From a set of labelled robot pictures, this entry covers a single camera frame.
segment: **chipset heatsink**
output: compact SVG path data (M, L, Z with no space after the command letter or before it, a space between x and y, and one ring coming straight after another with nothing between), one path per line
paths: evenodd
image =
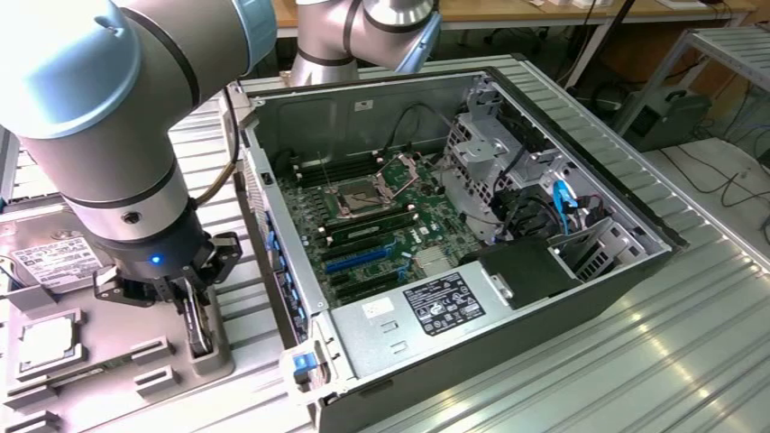
M452 263L450 263L442 248L438 246L416 252L414 254L414 261L428 277L452 269Z

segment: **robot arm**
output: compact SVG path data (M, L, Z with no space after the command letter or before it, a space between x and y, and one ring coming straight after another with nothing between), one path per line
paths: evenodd
M272 49L271 2L36 0L1 9L0 123L115 260L95 277L97 297L175 302L195 319L240 249L235 234L201 229L167 133Z
M434 0L298 0L298 13L292 86L356 79L355 58L418 72L442 22Z

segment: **blue latch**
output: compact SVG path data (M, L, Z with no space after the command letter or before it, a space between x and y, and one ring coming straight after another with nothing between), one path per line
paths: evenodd
M294 375L306 374L310 370L318 367L318 360L315 354L294 355Z
M572 198L572 195L568 192L567 183L563 180L558 180L554 183L554 206L556 207L556 212L562 218L562 224L564 225L564 235L568 235L568 221L567 213L564 212L564 203L567 203L570 207L578 207L578 201L575 201L575 198Z

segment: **metal table surface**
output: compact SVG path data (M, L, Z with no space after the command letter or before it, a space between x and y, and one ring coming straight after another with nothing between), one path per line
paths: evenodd
M439 61L423 70L479 66L500 69L679 231L690 250L599 318L366 431L770 431L766 259L531 64L498 56ZM390 74L362 71L364 78ZM257 91L283 87L283 81L265 78L243 85ZM189 188L201 189L225 163L215 102L172 129L171 139ZM27 180L41 182L40 173L21 178L17 188ZM200 216L212 231L243 230L231 187ZM235 374L136 413L111 431L155 431L159 425L168 431L312 430L306 410L284 392L275 320L247 255L216 287Z

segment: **ram slot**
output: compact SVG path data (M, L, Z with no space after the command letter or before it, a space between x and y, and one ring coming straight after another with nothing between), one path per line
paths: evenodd
M348 244L360 239L376 237L388 232L394 232L400 228L414 226L416 223L416 215L418 214L414 211L406 211L335 230L330 230L327 227L326 241L328 246L334 247L342 244Z
M296 170L298 183L302 187L318 187L327 182L359 178L375 174L380 169L376 158L371 155L354 161L331 161Z

